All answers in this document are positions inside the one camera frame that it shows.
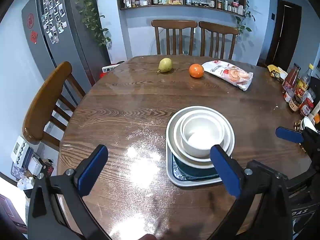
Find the person's left hand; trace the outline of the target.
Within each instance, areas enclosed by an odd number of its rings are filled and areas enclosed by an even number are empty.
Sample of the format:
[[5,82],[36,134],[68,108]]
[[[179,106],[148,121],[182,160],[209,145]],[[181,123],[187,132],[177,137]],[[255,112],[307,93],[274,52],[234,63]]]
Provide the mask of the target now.
[[141,237],[139,240],[157,240],[157,238],[152,234],[146,234]]

